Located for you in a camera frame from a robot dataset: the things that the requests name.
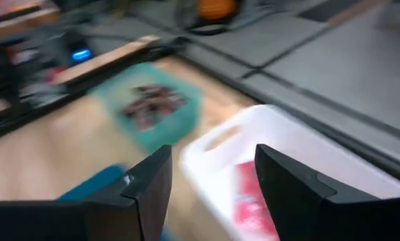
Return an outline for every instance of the blue object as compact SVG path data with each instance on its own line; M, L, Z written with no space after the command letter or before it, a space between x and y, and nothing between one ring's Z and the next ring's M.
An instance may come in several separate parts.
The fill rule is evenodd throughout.
M77 62L83 62L83 61L88 60L91 55L92 55L92 52L90 50L81 49L81 50L77 50L74 53L72 53L72 59Z
M117 180L117 178L124 175L126 168L122 165L112 165L109 166L94 176L89 178L87 181L79 184L78 186L71 189L69 192L60 196L58 200L66 200L66 201L78 201L86 196L98 191L99 189L105 187L106 185L112 183ZM174 241L175 239L170 239L171 235L166 231L163 227L161 232L160 241Z
M133 119L124 115L122 109L140 98L133 88L149 84L166 86L174 93L184 97L187 102L172 114L157 121L153 128L140 131ZM123 70L97 86L92 94L99 97L116 123L147 153L153 153L162 145L177 143L194 130L200 115L200 90L155 68L150 63L137 64Z

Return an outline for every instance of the teal box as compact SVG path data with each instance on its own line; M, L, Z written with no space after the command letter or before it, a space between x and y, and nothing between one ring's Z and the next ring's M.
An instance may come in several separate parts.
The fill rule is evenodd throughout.
M159 84L174 90L186 103L172 114L162 118L153 128L140 131L132 118L122 113L130 103L138 100L133 88ZM150 63L137 64L95 87L91 94L97 96L114 120L147 152L152 153L162 145L173 145L190 133L198 124L201 92L198 88L172 77Z

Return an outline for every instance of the orange object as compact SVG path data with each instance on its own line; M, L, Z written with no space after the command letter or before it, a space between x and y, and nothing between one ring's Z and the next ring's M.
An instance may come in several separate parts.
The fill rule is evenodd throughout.
M218 20L229 17L235 12L235 0L198 0L200 16L207 20Z

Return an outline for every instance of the black metal frame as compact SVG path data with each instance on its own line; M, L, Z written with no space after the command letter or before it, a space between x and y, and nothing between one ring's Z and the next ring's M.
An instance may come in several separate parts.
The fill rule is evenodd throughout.
M120 60L109 63L106 66L79 76L75 80L68 82L66 87L68 87L69 94L61 100L35 110L27 108L27 110L21 114L15 114L14 110L11 109L4 110L0 112L0 136L31 121L34 121L35 119L44 116L55 109L65 106L71 101L85 95L85 93L91 87L101 83L105 79L114 75L116 72L119 72L133 64L140 62L151 62L167 56L176 56L182 59L184 62L187 62L190 65L200 69L202 72L210 75L216 80L254 99L258 103L274 104L279 106L280 108L294 115L296 118L304 121L307 125L326 135L328 138L341 144L349 151L352 151L356 155L362 157L363 159L400 180L399 160L381 152L380 150L377 150L376 148L371 147L367 143L360 142L348 136L347 134L334 129L320 122L319 120L316 120L315 118L286 105L283 102L270 98L269 96L265 96L258 91L243 85L241 82L233 80L222 73L206 67L206 65L199 60L184 54L183 50L184 48L188 48L187 45L189 43L191 43L191 40L184 37L177 37L167 44L164 44L160 41L155 41L151 44L148 44L145 48L139 49Z

